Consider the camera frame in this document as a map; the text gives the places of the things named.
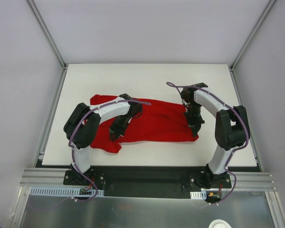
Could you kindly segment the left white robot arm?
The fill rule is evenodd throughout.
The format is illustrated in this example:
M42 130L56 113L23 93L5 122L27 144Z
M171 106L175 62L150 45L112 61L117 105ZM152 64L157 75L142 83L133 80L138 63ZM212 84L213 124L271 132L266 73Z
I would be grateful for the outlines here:
M109 127L109 139L114 141L125 135L130 121L142 114L144 103L128 94L88 106L79 103L64 125L63 131L71 149L70 171L77 181L87 180L91 170L88 147L94 141L99 126L113 119Z

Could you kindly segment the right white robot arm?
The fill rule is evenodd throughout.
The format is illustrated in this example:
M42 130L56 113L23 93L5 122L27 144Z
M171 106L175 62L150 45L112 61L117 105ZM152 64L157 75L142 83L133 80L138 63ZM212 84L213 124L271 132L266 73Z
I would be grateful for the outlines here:
M180 96L185 107L184 116L194 136L197 136L205 123L201 117L202 107L216 119L216 150L211 161L206 164L204 172L194 178L197 186L210 189L212 184L224 179L234 153L248 145L250 128L247 111L242 105L228 105L213 94L204 83L184 87Z

